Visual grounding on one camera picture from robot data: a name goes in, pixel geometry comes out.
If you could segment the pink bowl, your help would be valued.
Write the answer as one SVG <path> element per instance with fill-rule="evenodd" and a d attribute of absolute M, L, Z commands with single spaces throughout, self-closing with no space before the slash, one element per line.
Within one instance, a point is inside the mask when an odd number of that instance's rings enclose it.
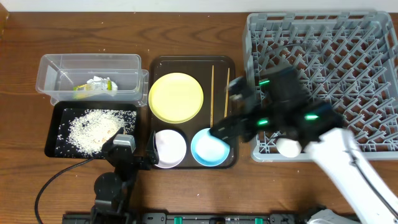
<path fill-rule="evenodd" d="M 162 169 L 169 169 L 179 165 L 187 152 L 184 137 L 171 129 L 165 129 L 155 134 L 155 146 L 159 155 L 156 165 Z"/>

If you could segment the rice pile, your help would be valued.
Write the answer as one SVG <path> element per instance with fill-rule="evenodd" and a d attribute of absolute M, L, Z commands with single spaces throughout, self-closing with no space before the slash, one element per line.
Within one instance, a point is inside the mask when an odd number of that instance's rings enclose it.
<path fill-rule="evenodd" d="M 67 108 L 58 126 L 55 156 L 93 157 L 120 129 L 134 134 L 136 116 L 136 111 Z"/>

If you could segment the white cup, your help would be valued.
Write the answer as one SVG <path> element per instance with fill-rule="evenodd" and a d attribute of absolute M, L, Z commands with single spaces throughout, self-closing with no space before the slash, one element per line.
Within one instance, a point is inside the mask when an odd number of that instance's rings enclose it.
<path fill-rule="evenodd" d="M 284 157 L 295 158 L 302 152 L 302 147 L 298 141 L 279 138 L 276 142 L 276 148 Z"/>

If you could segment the white tissue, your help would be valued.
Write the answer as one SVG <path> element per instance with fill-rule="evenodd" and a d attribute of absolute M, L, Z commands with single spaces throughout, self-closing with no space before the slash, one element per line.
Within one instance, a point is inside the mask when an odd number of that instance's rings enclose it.
<path fill-rule="evenodd" d="M 94 76 L 86 83 L 86 90 L 106 90 L 106 91 L 117 91 L 118 86 L 115 82 L 111 81 L 110 78 L 101 78 Z"/>

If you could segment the green snack wrapper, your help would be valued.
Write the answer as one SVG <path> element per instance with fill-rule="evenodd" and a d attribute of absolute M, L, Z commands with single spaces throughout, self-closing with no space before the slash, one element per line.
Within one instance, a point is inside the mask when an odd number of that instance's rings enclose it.
<path fill-rule="evenodd" d="M 112 91 L 113 84 L 111 80 L 93 81 L 84 85 L 75 86 L 73 90 L 75 91 L 73 98 L 80 100 L 93 95 L 98 95 L 96 91 Z"/>

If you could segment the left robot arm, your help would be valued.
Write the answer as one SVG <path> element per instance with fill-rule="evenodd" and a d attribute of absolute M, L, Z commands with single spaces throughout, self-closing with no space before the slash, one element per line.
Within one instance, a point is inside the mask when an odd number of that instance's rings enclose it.
<path fill-rule="evenodd" d="M 94 184 L 95 204 L 91 209 L 90 223 L 134 224 L 140 215 L 130 209 L 129 202 L 137 174 L 140 170 L 151 170 L 159 163 L 152 132 L 146 146 L 145 156 L 136 156 L 134 136 L 119 129 L 101 148 L 101 155 L 114 167 L 114 171 L 101 174 Z"/>

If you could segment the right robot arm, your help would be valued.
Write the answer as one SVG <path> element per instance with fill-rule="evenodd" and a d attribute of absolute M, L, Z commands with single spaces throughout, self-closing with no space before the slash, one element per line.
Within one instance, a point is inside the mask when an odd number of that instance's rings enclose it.
<path fill-rule="evenodd" d="M 248 142 L 260 131 L 274 133 L 279 151 L 305 151 L 329 176 L 361 223 L 397 223 L 397 197 L 360 151 L 353 133 L 343 127 L 343 117 L 324 100 L 308 99 L 291 65 L 265 71 L 259 80 L 269 98 L 261 106 L 242 77 L 228 84 L 241 111 L 210 128 L 224 142 L 242 137 Z"/>

